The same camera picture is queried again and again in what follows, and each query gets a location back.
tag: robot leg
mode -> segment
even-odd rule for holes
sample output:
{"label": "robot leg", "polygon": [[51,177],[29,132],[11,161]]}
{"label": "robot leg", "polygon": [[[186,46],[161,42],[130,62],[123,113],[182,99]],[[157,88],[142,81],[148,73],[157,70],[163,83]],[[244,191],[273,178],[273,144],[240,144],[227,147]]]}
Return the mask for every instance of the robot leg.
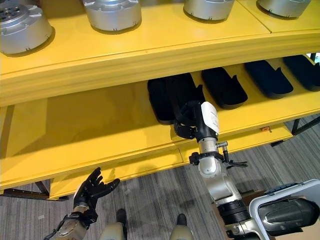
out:
{"label": "robot leg", "polygon": [[180,214],[177,218],[176,225],[172,230],[170,240],[194,240],[194,234],[187,227],[187,218]]}

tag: black cylinder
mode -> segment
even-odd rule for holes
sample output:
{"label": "black cylinder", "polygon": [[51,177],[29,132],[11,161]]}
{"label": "black cylinder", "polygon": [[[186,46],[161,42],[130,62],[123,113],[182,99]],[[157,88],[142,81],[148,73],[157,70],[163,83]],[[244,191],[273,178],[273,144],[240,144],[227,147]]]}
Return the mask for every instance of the black cylinder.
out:
{"label": "black cylinder", "polygon": [[218,206],[224,224],[235,224],[250,219],[250,214],[242,200],[228,202]]}

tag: gray carpet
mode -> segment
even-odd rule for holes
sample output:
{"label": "gray carpet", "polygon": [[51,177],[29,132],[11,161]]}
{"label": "gray carpet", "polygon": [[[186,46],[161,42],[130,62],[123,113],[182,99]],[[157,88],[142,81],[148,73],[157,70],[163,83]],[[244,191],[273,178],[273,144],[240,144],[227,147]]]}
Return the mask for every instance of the gray carpet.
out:
{"label": "gray carpet", "polygon": [[[301,124],[315,116],[304,118]],[[320,179],[320,124],[272,148],[269,145],[237,152],[235,161],[248,168],[229,171],[240,191],[265,190],[290,182]],[[31,184],[26,190],[37,190]],[[41,240],[72,210],[72,200],[40,201],[0,197],[0,240]],[[115,212],[125,208],[129,240],[168,240],[179,213],[185,213],[197,240],[222,239],[210,196],[197,168],[191,165],[122,182],[97,204],[99,218],[86,240],[97,240]]]}

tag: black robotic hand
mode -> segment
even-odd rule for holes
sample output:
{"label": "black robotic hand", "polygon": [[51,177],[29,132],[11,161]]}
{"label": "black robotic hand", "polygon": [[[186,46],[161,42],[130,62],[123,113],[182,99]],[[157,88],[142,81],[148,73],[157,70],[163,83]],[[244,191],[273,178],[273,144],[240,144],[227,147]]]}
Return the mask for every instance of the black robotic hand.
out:
{"label": "black robotic hand", "polygon": [[97,205],[98,198],[111,193],[120,183],[120,179],[104,184],[100,182],[103,179],[101,168],[96,168],[89,177],[81,184],[80,188],[74,195],[73,208],[79,205],[87,205],[90,210],[94,210]]}

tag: metal bracket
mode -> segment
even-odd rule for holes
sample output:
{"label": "metal bracket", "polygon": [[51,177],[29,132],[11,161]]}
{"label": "metal bracket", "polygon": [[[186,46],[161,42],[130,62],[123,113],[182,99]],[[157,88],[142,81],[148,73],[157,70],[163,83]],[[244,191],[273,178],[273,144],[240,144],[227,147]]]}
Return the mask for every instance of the metal bracket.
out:
{"label": "metal bracket", "polygon": [[21,198],[21,199],[36,199],[36,200],[47,200],[47,201],[66,201],[68,196],[59,197],[58,200],[49,199],[50,193],[42,181],[35,182],[36,186],[39,188],[40,192],[19,190],[14,188],[8,188],[3,190],[3,194],[0,196],[11,197],[11,198]]}
{"label": "metal bracket", "polygon": [[[291,130],[291,134],[293,136],[301,134],[304,131],[308,130],[309,128],[312,128],[313,126],[319,124],[320,123],[320,116],[318,116],[317,118],[313,119],[312,121],[306,123],[305,125],[303,125],[301,127],[298,127],[299,126],[299,122],[300,122],[300,118],[294,120],[293,127],[292,127],[292,130]],[[277,146],[277,145],[279,145],[279,144],[281,144],[283,142],[284,142],[283,140],[275,141],[275,142],[271,143],[270,145],[271,145],[271,147],[274,147],[274,146]]]}

